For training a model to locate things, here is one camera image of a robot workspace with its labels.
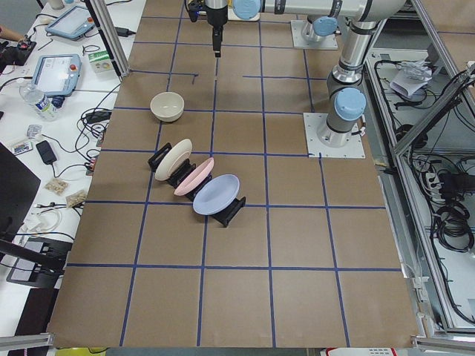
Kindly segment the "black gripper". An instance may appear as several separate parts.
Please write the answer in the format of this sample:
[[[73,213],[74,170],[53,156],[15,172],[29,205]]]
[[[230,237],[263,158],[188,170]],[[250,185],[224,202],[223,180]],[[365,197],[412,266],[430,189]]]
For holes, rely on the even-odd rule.
[[[214,56],[221,57],[223,27],[228,21],[227,0],[206,0],[206,18],[212,28],[212,46]]]

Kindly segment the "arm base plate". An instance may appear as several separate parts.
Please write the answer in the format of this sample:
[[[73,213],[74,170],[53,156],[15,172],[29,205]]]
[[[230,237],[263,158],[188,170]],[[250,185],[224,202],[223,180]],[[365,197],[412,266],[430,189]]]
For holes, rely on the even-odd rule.
[[[338,49],[338,43],[333,33],[328,36],[316,35],[312,25],[307,20],[292,20],[290,28],[294,48],[305,50]]]
[[[327,126],[326,113],[303,113],[307,155],[311,158],[365,159],[360,127],[355,122],[347,133]]]

